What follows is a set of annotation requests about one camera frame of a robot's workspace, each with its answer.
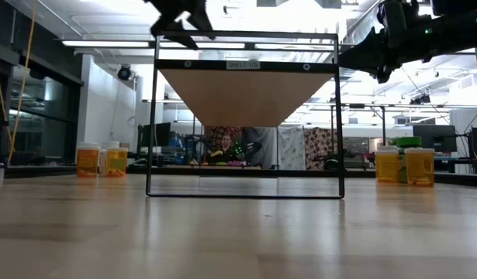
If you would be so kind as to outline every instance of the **black metal frame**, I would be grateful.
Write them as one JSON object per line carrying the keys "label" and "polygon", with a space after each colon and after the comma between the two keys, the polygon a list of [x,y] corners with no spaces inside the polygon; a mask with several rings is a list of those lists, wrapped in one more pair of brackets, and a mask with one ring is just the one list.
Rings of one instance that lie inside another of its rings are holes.
{"label": "black metal frame", "polygon": [[335,196],[279,196],[279,195],[176,195],[176,194],[154,194],[151,189],[152,160],[154,158],[154,125],[157,90],[157,70],[159,69],[181,69],[181,70],[226,70],[226,61],[211,60],[160,60],[159,50],[161,36],[225,36],[225,37],[248,37],[248,38],[277,38],[277,39],[319,39],[332,40],[334,46],[334,58],[332,64],[318,63],[289,63],[289,62],[261,62],[260,70],[253,71],[288,71],[301,72],[305,74],[327,73],[333,74],[335,80],[335,109],[337,113],[337,156],[340,166],[344,166],[343,157],[343,123],[341,118],[341,95],[340,95],[340,67],[338,57],[340,45],[337,34],[319,33],[281,33],[281,32],[248,32],[248,31],[164,31],[158,34],[156,40],[150,45],[154,48],[154,81],[152,88],[152,99],[150,103],[150,145],[148,148],[147,180],[145,192],[149,197],[166,198],[259,198],[259,199],[342,199],[345,196],[345,172],[342,167],[338,168],[338,195]]}

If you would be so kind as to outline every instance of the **fluorescent ceiling light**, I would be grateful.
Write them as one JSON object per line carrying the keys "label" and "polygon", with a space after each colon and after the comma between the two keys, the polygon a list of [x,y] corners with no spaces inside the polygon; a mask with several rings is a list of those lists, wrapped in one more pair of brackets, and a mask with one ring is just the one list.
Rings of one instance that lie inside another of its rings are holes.
{"label": "fluorescent ceiling light", "polygon": [[140,41],[100,41],[100,40],[63,40],[66,47],[133,47],[147,48],[148,42]]}
{"label": "fluorescent ceiling light", "polygon": [[175,120],[174,123],[193,123],[193,120]]}
{"label": "fluorescent ceiling light", "polygon": [[320,46],[304,44],[288,44],[288,43],[256,43],[255,48],[259,50],[331,50],[333,51],[332,46]]}
{"label": "fluorescent ceiling light", "polygon": [[461,50],[459,53],[476,53],[476,49]]}
{"label": "fluorescent ceiling light", "polygon": [[[171,47],[171,48],[186,48],[179,43],[174,42],[161,42],[161,47]],[[244,43],[214,43],[214,42],[200,42],[197,43],[197,46],[201,49],[210,49],[210,48],[222,48],[222,49],[243,49],[245,48]]]}
{"label": "fluorescent ceiling light", "polygon": [[[142,102],[152,102],[152,100],[142,100]],[[156,104],[183,104],[183,100],[155,100]]]}
{"label": "fluorescent ceiling light", "polygon": [[247,58],[247,57],[225,57],[224,60],[226,60],[226,61],[249,61],[250,58]]}
{"label": "fluorescent ceiling light", "polygon": [[93,2],[93,3],[134,3],[138,2],[138,0],[80,0],[80,2]]}
{"label": "fluorescent ceiling light", "polygon": [[317,106],[332,106],[335,105],[334,103],[303,103],[303,105],[317,105]]}

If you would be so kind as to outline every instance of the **security camera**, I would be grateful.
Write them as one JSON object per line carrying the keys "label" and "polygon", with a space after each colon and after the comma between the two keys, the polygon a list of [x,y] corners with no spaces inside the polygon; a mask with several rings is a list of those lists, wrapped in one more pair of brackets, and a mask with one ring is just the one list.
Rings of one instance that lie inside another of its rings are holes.
{"label": "security camera", "polygon": [[135,73],[131,71],[131,65],[122,65],[117,72],[117,77],[121,81],[131,81],[135,77]]}
{"label": "security camera", "polygon": [[431,98],[429,95],[419,95],[415,98],[410,100],[409,105],[422,105],[422,104],[430,104]]}

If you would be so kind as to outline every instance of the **patterned fabric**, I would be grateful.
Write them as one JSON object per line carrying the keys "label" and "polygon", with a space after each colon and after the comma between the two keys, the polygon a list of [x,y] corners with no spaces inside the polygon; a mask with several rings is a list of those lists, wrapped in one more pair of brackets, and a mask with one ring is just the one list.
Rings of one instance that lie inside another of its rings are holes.
{"label": "patterned fabric", "polygon": [[306,169],[303,127],[279,129],[279,156],[282,170],[304,171]]}
{"label": "patterned fabric", "polygon": [[262,165],[269,169],[277,164],[276,160],[276,128],[244,128],[242,135],[243,143],[257,142],[262,148],[250,159],[250,163]]}
{"label": "patterned fabric", "polygon": [[204,127],[204,139],[212,145],[212,151],[216,151],[221,147],[221,139],[224,135],[231,137],[232,145],[241,143],[241,133],[241,127]]}
{"label": "patterned fabric", "polygon": [[[324,167],[322,159],[329,152],[331,143],[331,129],[312,128],[305,129],[306,138],[306,169],[308,171],[321,171]],[[337,131],[334,131],[335,149],[337,146]]]}

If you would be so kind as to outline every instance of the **small white bottle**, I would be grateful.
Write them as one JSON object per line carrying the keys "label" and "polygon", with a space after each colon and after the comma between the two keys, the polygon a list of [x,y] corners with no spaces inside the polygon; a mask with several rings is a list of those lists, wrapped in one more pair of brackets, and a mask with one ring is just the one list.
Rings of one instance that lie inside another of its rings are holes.
{"label": "small white bottle", "polygon": [[4,176],[5,176],[5,165],[0,163],[0,186],[4,184]]}
{"label": "small white bottle", "polygon": [[119,142],[103,143],[100,148],[99,176],[107,176],[107,149],[119,148]]}

